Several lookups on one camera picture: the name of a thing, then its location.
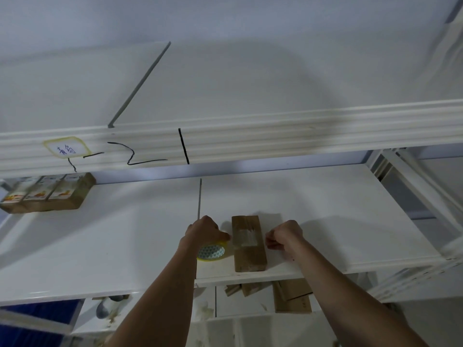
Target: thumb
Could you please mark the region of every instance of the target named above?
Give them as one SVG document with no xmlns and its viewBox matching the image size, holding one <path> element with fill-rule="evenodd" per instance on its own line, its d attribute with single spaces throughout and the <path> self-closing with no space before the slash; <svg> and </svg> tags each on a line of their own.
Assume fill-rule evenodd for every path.
<svg viewBox="0 0 463 347">
<path fill-rule="evenodd" d="M 223 231 L 219 231 L 218 240 L 219 241 L 230 241 L 232 237 L 228 233 L 224 233 Z"/>
</svg>

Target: human arm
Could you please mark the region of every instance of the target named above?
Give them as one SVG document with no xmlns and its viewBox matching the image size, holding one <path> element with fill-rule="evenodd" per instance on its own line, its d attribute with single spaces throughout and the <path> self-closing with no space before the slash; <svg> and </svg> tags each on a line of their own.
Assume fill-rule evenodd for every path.
<svg viewBox="0 0 463 347">
<path fill-rule="evenodd" d="M 307 242 L 296 221 L 287 221 L 267 233 L 266 245 L 292 255 L 343 347 L 427 346 Z"/>
<path fill-rule="evenodd" d="M 228 241 L 208 216 L 188 226 L 164 270 L 142 295 L 107 347 L 184 347 L 193 307 L 196 256 L 204 245 Z"/>
</svg>

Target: right arm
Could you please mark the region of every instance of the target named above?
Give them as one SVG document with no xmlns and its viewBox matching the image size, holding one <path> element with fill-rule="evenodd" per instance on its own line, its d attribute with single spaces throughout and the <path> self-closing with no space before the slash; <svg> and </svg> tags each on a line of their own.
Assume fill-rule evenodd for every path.
<svg viewBox="0 0 463 347">
<path fill-rule="evenodd" d="M 296 221 L 267 233 L 266 244 L 293 256 L 343 347 L 427 347 L 411 328 L 310 245 Z"/>
</svg>

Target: blue corrugated surface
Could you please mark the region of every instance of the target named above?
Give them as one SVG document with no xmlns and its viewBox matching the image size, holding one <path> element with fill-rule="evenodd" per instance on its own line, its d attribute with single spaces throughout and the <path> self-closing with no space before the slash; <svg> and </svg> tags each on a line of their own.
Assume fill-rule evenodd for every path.
<svg viewBox="0 0 463 347">
<path fill-rule="evenodd" d="M 78 300 L 21 304 L 3 309 L 69 324 Z M 58 347 L 62 336 L 0 325 L 0 347 Z"/>
</svg>

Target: yellow bordered sticker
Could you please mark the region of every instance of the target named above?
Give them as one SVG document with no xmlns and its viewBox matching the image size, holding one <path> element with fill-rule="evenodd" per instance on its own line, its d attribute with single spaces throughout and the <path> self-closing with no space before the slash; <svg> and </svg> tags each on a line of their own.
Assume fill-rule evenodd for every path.
<svg viewBox="0 0 463 347">
<path fill-rule="evenodd" d="M 43 145 L 55 156 L 62 159 L 84 157 L 92 154 L 84 141 L 75 136 L 45 140 Z"/>
</svg>

